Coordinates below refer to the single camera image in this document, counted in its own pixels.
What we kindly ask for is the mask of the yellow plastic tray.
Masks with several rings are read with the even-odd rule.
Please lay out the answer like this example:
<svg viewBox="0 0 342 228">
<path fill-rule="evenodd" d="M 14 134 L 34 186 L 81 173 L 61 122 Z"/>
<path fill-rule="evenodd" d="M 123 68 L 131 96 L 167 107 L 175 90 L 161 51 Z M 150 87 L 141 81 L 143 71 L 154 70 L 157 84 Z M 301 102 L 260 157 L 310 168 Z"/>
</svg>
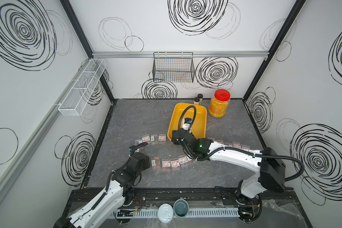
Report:
<svg viewBox="0 0 342 228">
<path fill-rule="evenodd" d="M 170 124 L 169 124 L 169 129 L 167 132 L 167 137 L 169 139 L 169 141 L 171 141 L 172 139 L 172 131 L 173 130 L 177 130 L 178 129 L 178 123 L 179 123 L 179 119 L 181 117 L 181 114 L 183 113 L 183 111 L 188 107 L 191 106 L 191 104 L 188 103 L 178 103 L 176 104 L 171 120 L 170 120 Z M 195 105 L 196 107 L 196 119 L 192 125 L 191 128 L 191 133 L 197 138 L 205 138 L 205 134 L 206 134 L 206 124 L 207 124 L 207 114 L 208 111 L 205 107 L 201 106 L 201 105 Z"/>
</svg>

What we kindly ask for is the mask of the narrow paper clip box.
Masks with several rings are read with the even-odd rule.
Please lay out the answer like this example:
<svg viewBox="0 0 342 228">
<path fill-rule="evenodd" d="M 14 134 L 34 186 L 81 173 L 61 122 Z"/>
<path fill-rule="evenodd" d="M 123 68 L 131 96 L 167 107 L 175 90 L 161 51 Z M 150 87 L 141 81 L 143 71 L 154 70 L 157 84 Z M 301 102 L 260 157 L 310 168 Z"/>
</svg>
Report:
<svg viewBox="0 0 342 228">
<path fill-rule="evenodd" d="M 154 156 L 151 159 L 151 165 L 154 170 L 158 170 L 161 168 L 160 158 L 158 156 Z"/>
</svg>

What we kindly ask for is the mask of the paper clip box table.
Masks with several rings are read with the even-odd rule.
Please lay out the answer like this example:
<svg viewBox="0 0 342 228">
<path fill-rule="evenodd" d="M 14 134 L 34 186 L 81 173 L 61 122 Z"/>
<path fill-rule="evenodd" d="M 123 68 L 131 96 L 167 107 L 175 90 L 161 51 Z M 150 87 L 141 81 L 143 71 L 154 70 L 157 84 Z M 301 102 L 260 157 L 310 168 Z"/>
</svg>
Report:
<svg viewBox="0 0 342 228">
<path fill-rule="evenodd" d="M 159 144 L 166 144 L 167 143 L 167 135 L 166 134 L 159 134 L 158 135 L 158 143 Z"/>
</svg>

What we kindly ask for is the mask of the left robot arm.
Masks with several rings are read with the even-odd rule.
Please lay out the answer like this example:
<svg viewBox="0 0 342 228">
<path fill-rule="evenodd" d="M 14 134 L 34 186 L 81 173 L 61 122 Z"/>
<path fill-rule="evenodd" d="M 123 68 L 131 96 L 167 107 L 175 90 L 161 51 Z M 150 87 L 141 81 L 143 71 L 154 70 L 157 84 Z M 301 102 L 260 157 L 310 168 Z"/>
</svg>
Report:
<svg viewBox="0 0 342 228">
<path fill-rule="evenodd" d="M 106 186 L 85 206 L 68 217 L 60 217 L 55 228 L 98 228 L 124 204 L 130 204 L 133 188 L 142 171 L 151 167 L 149 156 L 135 152 L 120 168 L 112 171 Z"/>
</svg>

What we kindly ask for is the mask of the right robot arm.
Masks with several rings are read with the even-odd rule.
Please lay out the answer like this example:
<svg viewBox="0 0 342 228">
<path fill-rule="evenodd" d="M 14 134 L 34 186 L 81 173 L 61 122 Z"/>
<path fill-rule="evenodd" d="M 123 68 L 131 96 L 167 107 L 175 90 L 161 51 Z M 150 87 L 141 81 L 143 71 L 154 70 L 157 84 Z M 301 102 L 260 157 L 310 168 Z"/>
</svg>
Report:
<svg viewBox="0 0 342 228">
<path fill-rule="evenodd" d="M 286 165 L 274 150 L 244 150 L 219 142 L 196 137 L 185 129 L 173 130 L 171 142 L 181 145 L 186 154 L 196 161 L 226 162 L 248 169 L 254 174 L 238 184 L 237 197 L 255 198 L 265 191 L 285 191 Z"/>
</svg>

